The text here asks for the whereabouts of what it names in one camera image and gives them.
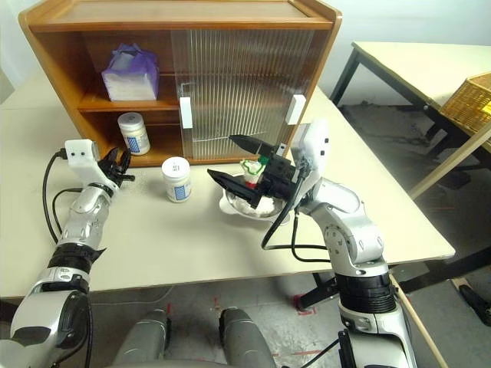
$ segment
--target white wall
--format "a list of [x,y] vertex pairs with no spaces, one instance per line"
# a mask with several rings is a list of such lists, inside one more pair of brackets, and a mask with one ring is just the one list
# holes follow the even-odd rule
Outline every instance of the white wall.
[[[343,13],[341,28],[319,81],[328,96],[348,61],[352,41],[491,45],[490,0],[323,1]],[[341,104],[359,104],[363,100],[374,104],[407,104],[360,66]]]
[[[491,0],[324,0],[343,13],[343,22],[319,82],[329,96],[342,72],[352,41],[435,42],[491,45]],[[38,62],[17,16],[38,0],[0,0],[0,60],[14,87]],[[359,67],[341,101],[404,104],[405,100]]]

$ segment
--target wicker basket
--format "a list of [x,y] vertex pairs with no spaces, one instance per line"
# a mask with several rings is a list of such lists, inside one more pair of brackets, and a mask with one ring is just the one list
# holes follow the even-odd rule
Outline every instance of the wicker basket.
[[469,77],[443,105],[440,113],[477,132],[491,120],[491,72]]

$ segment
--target jar lid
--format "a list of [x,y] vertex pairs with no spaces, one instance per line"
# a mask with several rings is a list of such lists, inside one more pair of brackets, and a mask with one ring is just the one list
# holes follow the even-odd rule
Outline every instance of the jar lid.
[[162,164],[162,173],[168,180],[174,182],[184,179],[191,172],[187,159],[183,157],[170,157]]
[[143,117],[139,113],[124,113],[117,118],[121,129],[138,130],[143,127]]

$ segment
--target wooden stick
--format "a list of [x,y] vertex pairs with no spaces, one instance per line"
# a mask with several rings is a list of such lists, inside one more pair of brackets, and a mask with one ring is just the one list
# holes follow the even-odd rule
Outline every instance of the wooden stick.
[[413,306],[411,305],[411,303],[407,299],[406,294],[402,291],[402,289],[400,288],[400,286],[397,283],[397,281],[394,278],[394,276],[392,276],[392,274],[389,274],[389,277],[390,277],[390,281],[392,281],[392,284],[396,287],[397,296],[399,297],[400,302],[402,303],[402,305],[404,305],[404,307],[406,308],[407,312],[409,312],[409,315],[411,316],[411,318],[413,318],[413,321],[416,324],[417,329],[423,335],[423,338],[425,339],[425,341],[427,342],[428,346],[430,347],[431,353],[433,353],[433,355],[437,359],[438,364],[442,368],[448,368],[447,362],[445,361],[445,359],[443,358],[442,354],[438,350],[437,345],[435,345],[435,342],[431,338],[431,336],[428,333],[426,327],[423,325],[423,322],[421,322],[421,319],[417,315],[417,313],[414,310]]
[[430,172],[426,178],[416,184],[410,191],[412,199],[420,196],[425,190],[430,188],[435,182],[442,179],[451,169],[461,163],[468,155],[479,148],[491,137],[491,121],[483,126],[479,131],[471,136],[457,151],[452,153],[448,159],[443,161],[435,170]]

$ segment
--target wooden cabinet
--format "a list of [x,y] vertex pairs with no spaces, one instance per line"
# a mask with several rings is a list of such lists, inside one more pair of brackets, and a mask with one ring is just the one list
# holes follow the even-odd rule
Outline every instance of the wooden cabinet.
[[[139,112],[151,149],[132,165],[158,166],[236,161],[229,134],[289,142],[341,13],[317,0],[46,0],[19,21],[79,133],[105,154],[124,147],[117,117]],[[157,100],[109,100],[101,71],[122,42],[157,55]]]

